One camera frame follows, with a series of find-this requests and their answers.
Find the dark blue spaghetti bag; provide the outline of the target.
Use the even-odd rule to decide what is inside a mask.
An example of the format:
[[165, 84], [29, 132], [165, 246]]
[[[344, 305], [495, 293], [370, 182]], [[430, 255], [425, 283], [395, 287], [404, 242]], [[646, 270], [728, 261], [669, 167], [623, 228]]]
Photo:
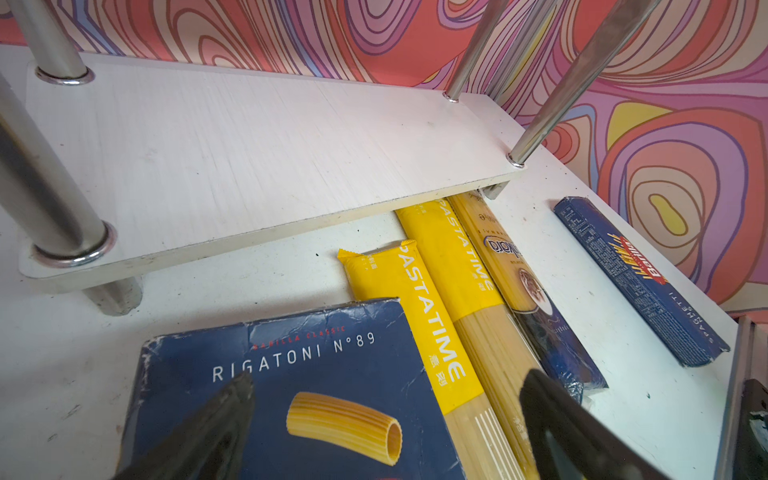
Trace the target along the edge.
[[483, 196], [448, 201], [543, 370], [580, 402], [609, 384]]

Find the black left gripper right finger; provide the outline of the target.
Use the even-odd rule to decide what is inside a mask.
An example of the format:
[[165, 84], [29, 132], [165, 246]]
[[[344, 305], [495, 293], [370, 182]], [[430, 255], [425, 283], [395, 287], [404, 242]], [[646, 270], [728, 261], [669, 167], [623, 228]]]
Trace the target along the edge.
[[538, 369], [519, 394], [529, 441], [542, 479], [664, 479]]

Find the blue Barilla rigatoni box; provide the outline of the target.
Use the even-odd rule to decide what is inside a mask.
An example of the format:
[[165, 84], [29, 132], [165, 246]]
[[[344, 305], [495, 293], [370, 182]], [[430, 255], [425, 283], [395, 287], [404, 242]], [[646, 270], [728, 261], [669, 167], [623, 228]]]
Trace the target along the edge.
[[394, 298], [147, 341], [117, 473], [242, 373], [255, 405], [237, 479], [465, 475]]

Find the yellow Pastatime spaghetti bag right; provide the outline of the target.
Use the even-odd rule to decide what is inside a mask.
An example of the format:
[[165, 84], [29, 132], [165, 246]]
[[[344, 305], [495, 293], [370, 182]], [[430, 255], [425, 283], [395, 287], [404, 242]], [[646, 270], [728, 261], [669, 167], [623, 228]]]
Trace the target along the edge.
[[540, 364], [446, 200], [396, 211], [454, 321], [524, 479], [537, 479], [520, 391]]

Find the yellow pastatime spaghetti bag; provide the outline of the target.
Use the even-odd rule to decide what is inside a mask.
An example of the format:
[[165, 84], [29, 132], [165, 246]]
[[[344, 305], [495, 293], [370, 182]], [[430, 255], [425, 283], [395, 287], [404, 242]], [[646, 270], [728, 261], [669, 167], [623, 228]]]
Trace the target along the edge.
[[522, 479], [522, 468], [414, 240], [339, 250], [354, 298], [398, 298], [468, 479]]
[[446, 200], [396, 211], [454, 321], [524, 479], [537, 479], [520, 391], [540, 364]]

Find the yellow Pastatime spaghetti bag left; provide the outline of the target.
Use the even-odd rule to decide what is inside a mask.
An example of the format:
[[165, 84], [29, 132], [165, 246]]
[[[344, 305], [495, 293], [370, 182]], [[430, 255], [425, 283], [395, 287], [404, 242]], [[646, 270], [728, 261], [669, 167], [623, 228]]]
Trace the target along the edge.
[[354, 298], [398, 298], [468, 479], [522, 479], [522, 468], [414, 240], [339, 250]]

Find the white two-tier shelf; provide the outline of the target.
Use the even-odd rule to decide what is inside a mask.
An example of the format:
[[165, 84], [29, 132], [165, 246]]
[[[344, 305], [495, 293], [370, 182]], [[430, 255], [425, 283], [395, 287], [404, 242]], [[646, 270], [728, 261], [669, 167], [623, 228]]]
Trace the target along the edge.
[[492, 1], [445, 91], [93, 56], [48, 6], [13, 1], [1, 51], [1, 205], [38, 289], [108, 315], [141, 275], [477, 188], [496, 196], [654, 9], [619, 1], [528, 127], [466, 83]]

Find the blue Barilla spaghetti box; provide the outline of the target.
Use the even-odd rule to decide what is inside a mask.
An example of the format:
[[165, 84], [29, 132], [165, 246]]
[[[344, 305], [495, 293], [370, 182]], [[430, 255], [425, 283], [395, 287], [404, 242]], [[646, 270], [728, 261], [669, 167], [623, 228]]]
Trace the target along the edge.
[[553, 212], [682, 366], [705, 366], [731, 350], [589, 199], [565, 197]]

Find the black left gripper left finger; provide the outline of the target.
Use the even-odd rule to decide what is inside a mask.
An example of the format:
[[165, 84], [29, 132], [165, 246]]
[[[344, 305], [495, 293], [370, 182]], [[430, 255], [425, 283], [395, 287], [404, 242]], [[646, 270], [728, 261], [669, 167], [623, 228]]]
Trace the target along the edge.
[[252, 422], [254, 383], [236, 376], [117, 479], [237, 479]]

